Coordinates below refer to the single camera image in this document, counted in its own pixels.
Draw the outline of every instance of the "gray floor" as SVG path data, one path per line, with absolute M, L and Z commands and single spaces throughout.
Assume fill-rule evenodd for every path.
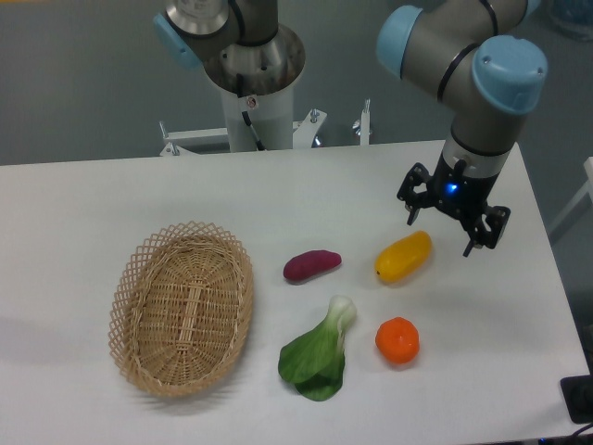
M 350 126 L 367 97 L 375 143 L 447 135 L 452 114 L 388 74 L 374 55 L 381 25 L 406 3 L 431 9 L 436 2 L 280 0 L 281 22 L 301 37 L 308 56 L 295 118 L 311 108 L 327 112 L 326 145 L 355 143 Z M 159 120 L 170 131 L 222 127 L 219 99 L 203 73 L 177 67 L 153 33 L 151 19 L 163 4 L 1 5 L 0 165 L 153 157 L 163 147 Z M 593 43 L 556 32 L 543 7 L 513 34 L 549 60 L 540 105 L 519 141 L 548 224 L 586 180 L 583 162 L 593 156 Z M 592 222 L 590 211 L 554 246 L 579 325 L 593 324 Z

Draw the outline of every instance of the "black object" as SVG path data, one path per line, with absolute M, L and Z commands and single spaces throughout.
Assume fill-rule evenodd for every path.
M 431 207 L 458 220 L 470 237 L 464 257 L 473 248 L 495 248 L 511 215 L 510 209 L 490 207 L 487 203 L 498 175 L 470 178 L 463 174 L 466 167 L 465 160 L 460 159 L 451 169 L 441 153 L 433 176 L 421 163 L 416 163 L 397 192 L 397 198 L 405 201 L 410 212 L 408 225 L 416 221 L 420 209 Z M 422 184 L 426 184 L 426 191 L 416 193 L 414 189 Z
M 576 424 L 593 422 L 593 375 L 565 377 L 560 386 L 571 420 Z

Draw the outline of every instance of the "black cable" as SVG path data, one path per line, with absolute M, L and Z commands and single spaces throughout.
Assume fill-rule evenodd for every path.
M 576 440 L 578 439 L 578 436 L 582 433 L 584 433 L 585 431 L 588 431 L 589 429 L 593 428 L 593 423 L 587 425 L 587 426 L 583 426 L 580 429 L 577 429 L 569 438 L 568 441 L 566 442 L 568 445 L 575 445 L 576 444 Z

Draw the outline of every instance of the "orange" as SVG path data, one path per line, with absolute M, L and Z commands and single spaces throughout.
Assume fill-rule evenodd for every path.
M 396 317 L 381 324 L 375 345 L 391 363 L 411 362 L 420 350 L 418 330 L 405 318 Z

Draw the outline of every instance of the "white table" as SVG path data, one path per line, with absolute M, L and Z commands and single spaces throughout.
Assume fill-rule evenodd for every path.
M 3 444 L 466 444 L 574 431 L 559 381 L 587 373 L 546 232 L 517 148 L 490 202 L 512 215 L 495 250 L 461 256 L 458 222 L 396 200 L 415 161 L 442 142 L 0 168 L 0 442 Z M 157 400 L 108 355 L 113 292 L 145 237 L 213 222 L 244 242 L 256 305 L 241 360 L 189 400 Z M 385 286 L 376 255 L 415 230 L 435 252 Z M 284 263 L 312 248 L 343 265 L 303 286 Z M 324 316 L 334 294 L 359 317 L 342 390 L 306 400 L 277 375 L 280 348 Z M 377 327 L 402 316 L 417 361 L 387 366 Z

